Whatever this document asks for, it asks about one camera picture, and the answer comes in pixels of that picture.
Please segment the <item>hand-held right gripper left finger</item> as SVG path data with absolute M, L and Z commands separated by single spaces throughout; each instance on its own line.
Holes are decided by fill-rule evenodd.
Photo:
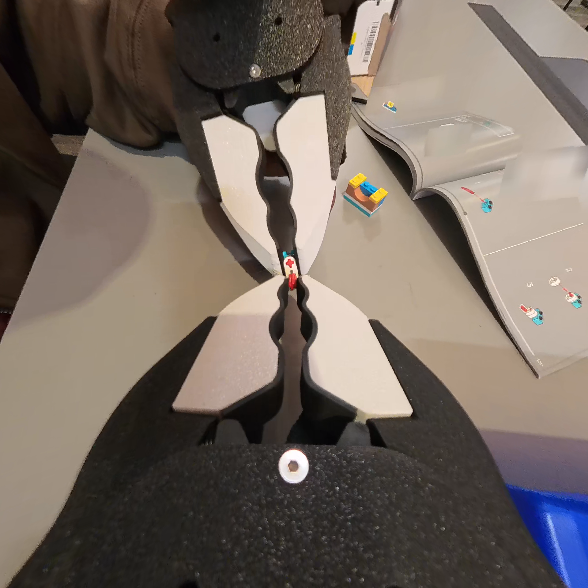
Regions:
M 289 286 L 275 276 L 227 305 L 214 321 L 172 404 L 215 417 L 273 417 L 283 398 L 280 339 Z

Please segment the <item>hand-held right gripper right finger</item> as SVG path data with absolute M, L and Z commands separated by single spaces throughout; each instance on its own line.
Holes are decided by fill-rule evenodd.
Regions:
M 311 419 L 409 417 L 412 406 L 368 317 L 310 276 L 297 284 L 300 399 Z

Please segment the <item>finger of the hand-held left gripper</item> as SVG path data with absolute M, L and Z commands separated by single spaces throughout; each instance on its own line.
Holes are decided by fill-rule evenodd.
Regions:
M 325 236 L 336 182 L 332 179 L 323 94 L 294 100 L 275 124 L 279 156 L 289 172 L 299 271 L 308 274 Z
M 273 275 L 282 275 L 275 240 L 268 228 L 268 204 L 261 191 L 263 158 L 257 132 L 228 115 L 206 119 L 202 127 L 222 209 L 261 265 Z

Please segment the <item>person's left forearm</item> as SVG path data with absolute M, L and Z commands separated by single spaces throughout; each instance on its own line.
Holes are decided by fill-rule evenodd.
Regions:
M 169 1 L 1 1 L 1 70 L 49 134 L 176 134 Z

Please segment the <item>grey desk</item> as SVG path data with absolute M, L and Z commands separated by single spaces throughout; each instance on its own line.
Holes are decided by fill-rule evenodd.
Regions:
M 523 401 L 528 417 L 541 405 L 563 417 L 572 393 L 582 408 L 587 379 L 532 400 L 503 374 L 502 349 L 453 341 L 473 309 L 457 304 L 474 294 L 448 254 L 417 258 L 424 221 L 408 203 L 386 204 L 363 235 L 338 203 L 298 280 L 316 279 L 367 316 L 411 416 L 305 414 L 297 288 L 277 414 L 177 412 L 219 313 L 275 276 L 288 281 L 290 178 L 260 172 L 282 267 L 273 275 L 178 127 L 150 148 L 89 129 L 1 351 L 1 583 L 563 587 L 511 502 L 481 420 L 459 403 L 465 387 L 455 398 L 446 384 L 464 372 L 469 399 L 481 395 L 506 424 Z

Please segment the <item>person's left hand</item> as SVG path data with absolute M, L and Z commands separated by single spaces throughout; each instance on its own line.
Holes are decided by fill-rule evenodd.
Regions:
M 277 152 L 263 150 L 260 172 L 262 178 L 286 178 L 289 180 L 289 172 Z

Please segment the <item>yellow and blue brick build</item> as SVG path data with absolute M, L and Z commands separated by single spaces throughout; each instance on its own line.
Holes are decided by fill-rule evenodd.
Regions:
M 376 213 L 387 195 L 386 189 L 374 186 L 363 173 L 357 173 L 351 178 L 342 193 L 345 201 L 367 217 L 372 217 Z

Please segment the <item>white cardboard box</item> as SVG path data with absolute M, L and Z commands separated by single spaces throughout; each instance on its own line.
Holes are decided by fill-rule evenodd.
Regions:
M 364 1 L 357 9 L 347 60 L 358 104 L 368 101 L 400 6 L 401 1 Z

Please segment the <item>grey instruction booklet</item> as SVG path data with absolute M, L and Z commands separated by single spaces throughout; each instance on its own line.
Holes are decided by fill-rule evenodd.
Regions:
M 440 196 L 466 236 L 494 307 L 538 378 L 587 358 L 587 147 L 519 155 L 512 127 L 467 111 L 402 121 L 383 103 L 353 115 L 401 155 L 413 200 Z

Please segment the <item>person's brown jacket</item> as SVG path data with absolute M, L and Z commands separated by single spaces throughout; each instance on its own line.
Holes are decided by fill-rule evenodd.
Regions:
M 49 134 L 1 67 L 1 334 L 84 137 Z

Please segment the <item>blue plastic bin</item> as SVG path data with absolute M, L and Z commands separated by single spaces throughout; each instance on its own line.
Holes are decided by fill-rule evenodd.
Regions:
M 587 587 L 587 496 L 506 487 L 562 581 L 568 587 Z

